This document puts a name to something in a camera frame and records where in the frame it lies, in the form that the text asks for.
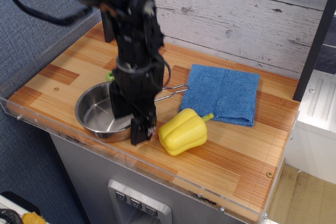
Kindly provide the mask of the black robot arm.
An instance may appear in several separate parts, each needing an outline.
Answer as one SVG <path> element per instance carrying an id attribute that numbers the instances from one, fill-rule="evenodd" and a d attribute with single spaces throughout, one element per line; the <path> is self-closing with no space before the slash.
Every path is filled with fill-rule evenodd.
<path id="1" fill-rule="evenodd" d="M 133 115 L 131 143 L 149 140 L 156 128 L 155 96 L 163 88 L 164 45 L 154 0 L 76 0 L 97 7 L 111 23 L 118 46 L 114 80 L 109 86 L 116 118 Z"/>

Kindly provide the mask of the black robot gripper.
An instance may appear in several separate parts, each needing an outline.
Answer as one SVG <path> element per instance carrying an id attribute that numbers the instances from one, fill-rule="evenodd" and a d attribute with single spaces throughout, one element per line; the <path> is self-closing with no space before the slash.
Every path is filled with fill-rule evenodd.
<path id="1" fill-rule="evenodd" d="M 156 130 L 154 97 L 163 88 L 165 64 L 151 62 L 141 68 L 117 63 L 114 81 L 109 86 L 111 108 L 115 119 L 133 114 L 131 144 L 150 140 Z"/>

